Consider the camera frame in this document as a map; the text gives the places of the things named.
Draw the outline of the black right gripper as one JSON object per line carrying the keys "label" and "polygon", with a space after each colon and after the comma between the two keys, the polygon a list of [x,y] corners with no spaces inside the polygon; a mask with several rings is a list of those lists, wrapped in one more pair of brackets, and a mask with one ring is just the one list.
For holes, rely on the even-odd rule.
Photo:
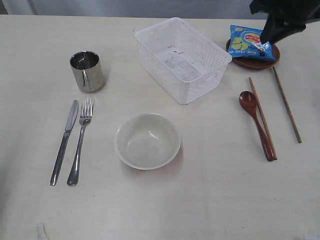
{"label": "black right gripper", "polygon": [[304,31],[304,26],[320,20],[318,0],[253,0],[249,9],[251,14],[268,14],[260,34],[260,42],[276,44],[296,33]]}

